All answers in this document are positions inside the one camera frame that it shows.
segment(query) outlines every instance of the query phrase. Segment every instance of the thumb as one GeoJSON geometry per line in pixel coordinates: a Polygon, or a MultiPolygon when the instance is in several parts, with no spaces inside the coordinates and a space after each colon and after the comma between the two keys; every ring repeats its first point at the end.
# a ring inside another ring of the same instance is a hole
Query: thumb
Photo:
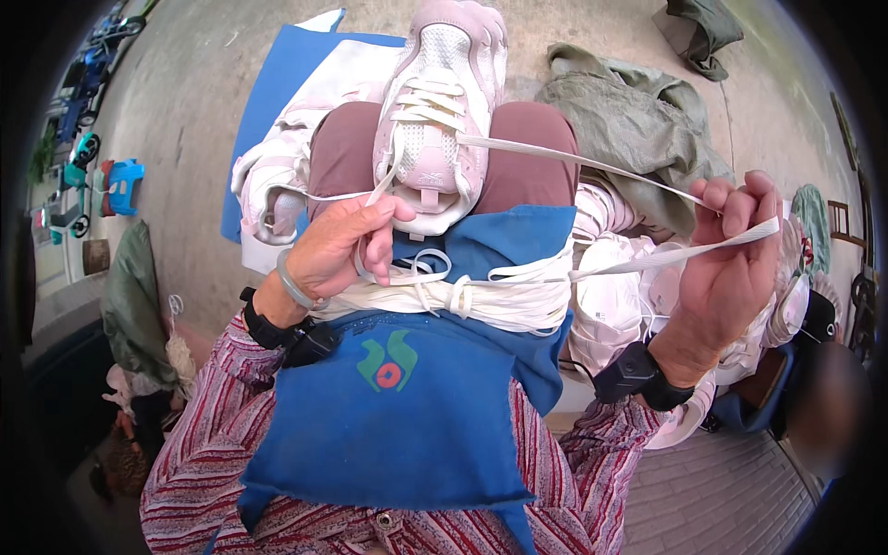
{"type": "Polygon", "coordinates": [[[338,222],[340,233],[349,240],[357,240],[385,226],[394,216],[394,209],[392,197],[384,196],[376,204],[365,206],[341,219],[338,222]]]}

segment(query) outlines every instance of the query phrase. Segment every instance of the shirt button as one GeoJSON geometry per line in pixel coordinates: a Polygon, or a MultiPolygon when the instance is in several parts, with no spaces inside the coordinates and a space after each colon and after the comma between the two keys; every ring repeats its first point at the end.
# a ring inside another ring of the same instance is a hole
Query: shirt button
{"type": "Polygon", "coordinates": [[[377,514],[377,524],[383,530],[391,530],[394,527],[394,519],[389,513],[380,512],[377,514]]]}

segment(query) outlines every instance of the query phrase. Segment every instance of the apron logo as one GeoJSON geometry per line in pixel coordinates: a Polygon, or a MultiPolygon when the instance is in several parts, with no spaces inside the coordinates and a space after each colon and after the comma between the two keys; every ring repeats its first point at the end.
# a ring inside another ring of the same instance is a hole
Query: apron logo
{"type": "Polygon", "coordinates": [[[395,386],[397,386],[395,391],[399,392],[410,379],[419,357],[416,356],[416,351],[404,343],[404,336],[408,333],[409,329],[393,331],[389,335],[385,349],[373,339],[361,343],[361,346],[367,349],[367,358],[358,362],[358,372],[377,393],[382,392],[380,387],[391,389],[395,386]],[[383,364],[386,352],[394,362],[383,364]]]}

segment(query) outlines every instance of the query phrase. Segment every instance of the blue apron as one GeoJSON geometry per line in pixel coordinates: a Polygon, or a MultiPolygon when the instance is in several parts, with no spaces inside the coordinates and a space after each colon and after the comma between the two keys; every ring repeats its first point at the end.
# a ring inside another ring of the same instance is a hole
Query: blue apron
{"type": "MultiPolygon", "coordinates": [[[[519,206],[465,218],[432,242],[453,261],[448,281],[486,279],[494,267],[554,256],[574,214],[574,207],[519,206]]],[[[397,237],[395,256],[429,243],[397,237]]],[[[440,314],[351,314],[332,322],[343,341],[328,359],[278,372],[272,423],[241,478],[238,505],[248,531],[274,496],[412,511],[489,509],[525,553],[535,553],[523,508],[534,497],[516,464],[509,382],[519,380],[541,414],[551,410],[573,315],[537,337],[440,314]]]]}

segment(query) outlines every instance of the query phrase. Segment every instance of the maroon pants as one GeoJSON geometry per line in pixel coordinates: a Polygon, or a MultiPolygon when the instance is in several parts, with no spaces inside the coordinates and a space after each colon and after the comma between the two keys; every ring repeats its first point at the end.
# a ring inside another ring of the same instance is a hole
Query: maroon pants
{"type": "MultiPolygon", "coordinates": [[[[373,139],[381,110],[382,105],[373,102],[348,102],[324,118],[312,138],[310,194],[373,190],[373,139]]],[[[570,123],[548,104],[503,104],[494,112],[490,137],[578,154],[570,123]]],[[[472,214],[502,212],[519,204],[573,206],[579,170],[576,164],[491,149],[488,174],[472,214]]],[[[309,220],[329,205],[309,200],[309,220]]]]}

